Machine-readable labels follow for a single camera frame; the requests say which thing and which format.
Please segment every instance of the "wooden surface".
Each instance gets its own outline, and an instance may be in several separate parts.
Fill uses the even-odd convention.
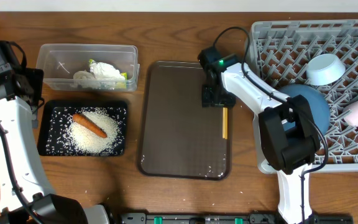
[[[57,194],[89,207],[106,202],[115,212],[249,213],[274,211],[279,194],[276,175],[257,168],[252,114],[234,107],[232,171],[219,181],[146,177],[135,165],[147,68],[155,61],[195,62],[201,49],[229,26],[250,29],[255,21],[358,19],[358,14],[308,13],[113,13],[0,12],[0,39],[16,41],[35,67],[42,44],[128,44],[139,49],[140,77],[132,93],[53,91],[51,99],[118,99],[129,102],[126,150],[121,157],[42,157]],[[243,34],[230,32],[219,42],[241,54]],[[38,138],[39,130],[34,131]],[[358,224],[358,173],[313,174],[310,202],[318,213],[350,213]]]

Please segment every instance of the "table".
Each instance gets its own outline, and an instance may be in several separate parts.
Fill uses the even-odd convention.
[[[45,101],[94,98],[126,100],[126,150],[121,157],[42,157],[57,194],[83,207],[106,202],[114,212],[250,213],[275,211],[276,175],[257,168],[253,115],[242,103],[233,108],[232,171],[222,181],[146,177],[135,165],[148,67],[158,60],[195,62],[201,49],[230,26],[250,29],[256,21],[358,19],[358,14],[320,13],[130,13],[0,12],[0,40],[16,41],[35,67],[42,44],[127,44],[139,49],[140,77],[130,93],[81,93],[43,88]],[[244,34],[228,32],[223,51],[242,53]],[[39,130],[34,130],[37,139]],[[358,173],[312,174],[310,204],[318,213],[350,213],[358,224]]]

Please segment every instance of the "white wall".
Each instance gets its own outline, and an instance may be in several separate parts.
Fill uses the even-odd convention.
[[[358,12],[358,0],[0,0],[0,11]]]

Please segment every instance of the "carrot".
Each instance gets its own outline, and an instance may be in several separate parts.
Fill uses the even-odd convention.
[[[107,138],[107,134],[100,129],[96,124],[94,124],[92,121],[88,120],[85,116],[81,114],[74,114],[73,120],[77,122],[78,124],[88,128],[93,133],[97,134],[101,138]]]

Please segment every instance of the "white bowl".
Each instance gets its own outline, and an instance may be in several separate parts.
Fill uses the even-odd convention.
[[[310,60],[306,76],[312,85],[327,85],[345,74],[346,67],[334,54],[322,54]]]

